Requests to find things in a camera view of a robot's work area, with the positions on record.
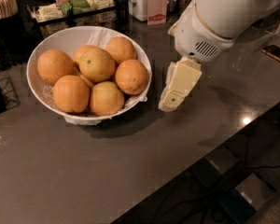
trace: phone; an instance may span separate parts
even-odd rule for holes
[[[262,49],[262,52],[280,62],[280,48],[276,45],[269,45]]]

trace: dark floor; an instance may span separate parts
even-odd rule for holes
[[[114,223],[244,223],[231,218],[220,200],[253,173],[274,194],[245,223],[280,224],[280,104],[213,152],[222,148],[238,160],[224,175],[202,173],[203,158]],[[244,209],[236,211],[245,216]]]

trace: white robotic arm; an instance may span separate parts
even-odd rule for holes
[[[182,59],[168,68],[159,109],[177,109],[198,82],[201,63],[214,60],[247,27],[279,8],[280,0],[192,0],[168,32]]]

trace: bowl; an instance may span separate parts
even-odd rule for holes
[[[46,84],[37,72],[37,60],[39,56],[48,49],[59,49],[66,52],[70,57],[73,57],[76,49],[87,44],[98,46],[104,49],[106,43],[113,36],[126,37],[133,43],[137,52],[137,60],[142,62],[148,70],[149,80],[146,89],[139,95],[131,96],[125,102],[124,107],[118,113],[110,116],[98,117],[91,112],[72,115],[59,110],[53,101],[52,87]],[[112,119],[115,116],[119,116],[127,112],[129,109],[136,106],[139,102],[146,102],[152,73],[147,55],[142,50],[142,48],[128,36],[104,27],[78,26],[61,30],[53,35],[48,36],[41,43],[39,43],[28,60],[26,76],[29,87],[36,99],[51,111],[63,116],[66,122],[76,125],[96,125],[105,119]]]

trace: bowl rim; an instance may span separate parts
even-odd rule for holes
[[[48,105],[47,103],[45,103],[42,98],[38,95],[38,93],[36,92],[36,90],[34,89],[34,86],[32,84],[30,75],[29,75],[29,67],[31,66],[31,60],[33,59],[33,57],[35,56],[35,53],[37,51],[37,49],[42,46],[44,43],[47,42],[47,40],[51,39],[53,36],[58,36],[62,33],[67,33],[71,30],[106,30],[106,31],[112,31],[112,33],[116,33],[118,36],[124,36],[125,38],[129,39],[135,46],[136,46],[136,50],[139,52],[143,52],[144,54],[144,58],[147,60],[147,71],[148,71],[148,84],[147,87],[144,91],[142,91],[142,93],[138,94],[138,98],[137,101],[134,102],[133,104],[129,105],[127,108],[125,109],[121,109],[119,112],[109,115],[109,116],[97,116],[97,117],[86,117],[86,116],[80,116],[80,115],[72,115],[72,114],[68,114],[65,113],[61,110],[58,110],[57,108],[52,107],[51,105]],[[151,84],[151,79],[152,79],[152,71],[151,71],[151,64],[150,64],[150,60],[147,57],[147,54],[143,51],[143,49],[140,47],[139,44],[137,44],[134,40],[132,40],[131,38],[129,38],[128,36],[126,36],[123,33],[120,33],[116,30],[110,29],[110,28],[106,28],[106,27],[99,27],[99,26],[76,26],[76,27],[70,27],[70,28],[65,28],[61,31],[58,31],[52,35],[49,35],[48,37],[46,37],[44,40],[42,40],[32,51],[28,62],[27,62],[27,68],[26,68],[26,77],[27,77],[27,81],[28,81],[28,85],[30,90],[32,91],[32,93],[34,94],[35,98],[41,102],[42,105],[44,105],[46,108],[50,109],[51,111],[63,116],[65,118],[66,121],[69,121],[70,119],[74,119],[75,121],[99,121],[99,120],[105,120],[105,119],[112,119],[113,117],[119,116],[125,112],[127,112],[128,110],[132,109],[133,107],[135,107],[139,102],[145,102],[147,100],[147,92],[150,88],[150,84]]]

